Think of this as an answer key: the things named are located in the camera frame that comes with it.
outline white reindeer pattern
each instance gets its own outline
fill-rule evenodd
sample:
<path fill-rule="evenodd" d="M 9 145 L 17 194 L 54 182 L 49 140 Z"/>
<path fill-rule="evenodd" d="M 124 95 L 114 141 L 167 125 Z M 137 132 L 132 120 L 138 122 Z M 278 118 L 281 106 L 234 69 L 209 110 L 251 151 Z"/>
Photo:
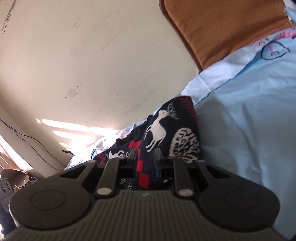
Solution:
<path fill-rule="evenodd" d="M 144 139 L 146 139 L 148 132 L 151 132 L 151 134 L 152 134 L 152 141 L 150 142 L 149 145 L 146 146 L 147 152 L 150 152 L 152 150 L 152 148 L 157 144 L 157 142 L 158 142 L 158 145 L 160 145 L 160 143 L 164 140 L 164 138 L 166 136 L 166 130 L 159 123 L 159 121 L 167 116 L 170 116 L 171 118 L 173 118 L 175 120 L 179 119 L 179 118 L 177 118 L 177 114 L 173 108 L 172 103 L 170 103 L 168 105 L 167 110 L 160 110 L 158 112 L 158 117 L 156 118 L 156 120 L 150 126 L 148 126 L 148 128 L 146 129 Z"/>

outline black wire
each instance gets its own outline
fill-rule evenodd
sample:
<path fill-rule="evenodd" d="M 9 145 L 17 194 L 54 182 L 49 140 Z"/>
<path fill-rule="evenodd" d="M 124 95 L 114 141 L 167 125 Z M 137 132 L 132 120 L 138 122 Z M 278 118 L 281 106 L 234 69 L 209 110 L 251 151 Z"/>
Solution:
<path fill-rule="evenodd" d="M 15 132 L 15 134 L 17 135 L 17 137 L 19 138 L 19 139 L 21 139 L 21 140 L 23 140 L 23 141 L 25 141 L 30 147 L 32 147 L 33 148 L 33 150 L 37 153 L 37 155 L 43 160 L 43 161 L 45 161 L 43 158 L 42 158 L 42 156 L 40 156 L 39 155 L 39 153 L 36 151 L 36 149 L 33 147 L 33 146 L 31 146 L 25 139 L 22 139 L 21 137 L 19 137 L 18 136 L 18 134 L 20 134 L 20 135 L 22 135 L 22 136 L 25 136 L 25 137 L 29 137 L 29 138 L 32 138 L 32 139 L 34 139 L 34 140 L 36 140 L 54 159 L 56 159 L 41 143 L 40 143 L 40 141 L 38 141 L 36 138 L 34 138 L 34 137 L 30 137 L 30 136 L 27 136 L 27 135 L 23 135 L 23 134 L 21 134 L 21 133 L 19 133 L 17 130 L 15 130 L 13 127 L 11 127 L 10 125 L 8 125 L 8 124 L 6 124 L 1 118 L 0 118 L 0 121 L 4 124 L 4 125 L 6 125 L 8 128 L 10 128 L 11 130 L 13 130 L 14 132 Z M 59 171 L 63 171 L 63 170 L 60 170 L 60 169 L 57 169 L 57 168 L 55 168 L 55 167 L 53 167 L 51 164 L 49 164 L 47 161 L 45 161 L 48 165 L 50 165 L 52 168 L 54 168 L 54 169 L 56 169 L 56 170 L 59 170 Z"/>

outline sticker on wall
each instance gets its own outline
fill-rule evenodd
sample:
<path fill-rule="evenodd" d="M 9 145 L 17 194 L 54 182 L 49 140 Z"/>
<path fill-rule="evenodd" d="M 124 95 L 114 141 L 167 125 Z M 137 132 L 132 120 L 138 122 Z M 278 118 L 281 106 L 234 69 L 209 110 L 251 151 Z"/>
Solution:
<path fill-rule="evenodd" d="M 73 98 L 76 94 L 77 94 L 77 93 L 76 93 L 76 91 L 75 91 L 74 89 L 71 89 L 71 90 L 69 91 L 69 93 L 68 93 L 68 95 L 69 95 L 71 98 Z"/>

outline light blue bed sheet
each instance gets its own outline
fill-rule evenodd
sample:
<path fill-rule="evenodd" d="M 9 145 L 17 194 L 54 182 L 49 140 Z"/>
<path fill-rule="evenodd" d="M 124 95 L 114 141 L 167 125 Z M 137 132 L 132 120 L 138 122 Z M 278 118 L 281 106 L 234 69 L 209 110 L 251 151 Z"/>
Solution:
<path fill-rule="evenodd" d="M 195 106 L 203 158 L 271 189 L 274 224 L 296 233 L 296 39 L 258 52 L 234 79 Z"/>

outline reindeer antler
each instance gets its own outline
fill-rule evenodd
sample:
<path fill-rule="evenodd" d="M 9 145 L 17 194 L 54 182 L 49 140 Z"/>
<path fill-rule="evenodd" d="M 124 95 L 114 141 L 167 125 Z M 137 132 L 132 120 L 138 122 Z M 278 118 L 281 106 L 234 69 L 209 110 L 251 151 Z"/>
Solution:
<path fill-rule="evenodd" d="M 177 117 L 177 113 L 174 109 L 174 106 L 173 106 L 173 103 L 171 102 L 169 105 L 168 105 L 168 116 L 172 117 L 173 119 L 175 120 L 178 120 L 179 118 Z"/>

